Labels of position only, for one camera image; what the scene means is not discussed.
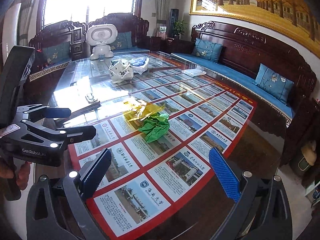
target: white package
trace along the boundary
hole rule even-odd
[[[133,78],[133,69],[129,60],[123,58],[112,60],[109,70],[113,84]]]
[[[195,77],[195,76],[205,75],[206,71],[201,71],[199,69],[194,68],[194,69],[182,70],[182,73],[185,73],[190,77]]]
[[[137,57],[130,60],[131,66],[134,73],[142,74],[148,70],[149,58],[148,57]]]

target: white label sticker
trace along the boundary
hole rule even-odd
[[[16,124],[9,125],[6,128],[3,128],[3,129],[0,130],[0,138],[2,138],[3,136],[5,136],[5,135],[7,135],[7,134],[9,134],[11,132],[19,130],[20,128],[21,127],[19,127]]]

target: glass tabletop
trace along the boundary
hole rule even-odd
[[[149,57],[148,70],[113,84],[114,59]],[[94,125],[90,141],[70,145],[59,168],[36,165],[41,174],[62,177],[79,170],[103,148],[112,164],[86,205],[111,239],[209,239],[233,206],[208,162],[218,147],[242,170],[268,179],[275,174],[284,146],[286,119],[264,100],[206,69],[190,77],[182,70],[196,64],[162,52],[123,54],[69,63],[49,102],[67,107],[71,120],[44,120],[50,128]],[[99,100],[90,105],[85,95]],[[122,115],[129,97],[165,105],[170,129],[147,144],[142,121]]]

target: curtain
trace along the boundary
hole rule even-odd
[[[171,0],[156,0],[156,35],[159,33],[160,26],[166,26],[169,18],[169,7]]]
[[[20,46],[28,46],[28,30],[30,27],[31,15],[32,11],[36,10],[37,13],[38,9],[38,1],[37,0],[21,0],[21,8],[19,14],[19,21],[18,21],[18,44]]]

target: framed painting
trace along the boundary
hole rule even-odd
[[[320,58],[320,25],[304,0],[191,0],[190,14],[262,25],[297,41]]]

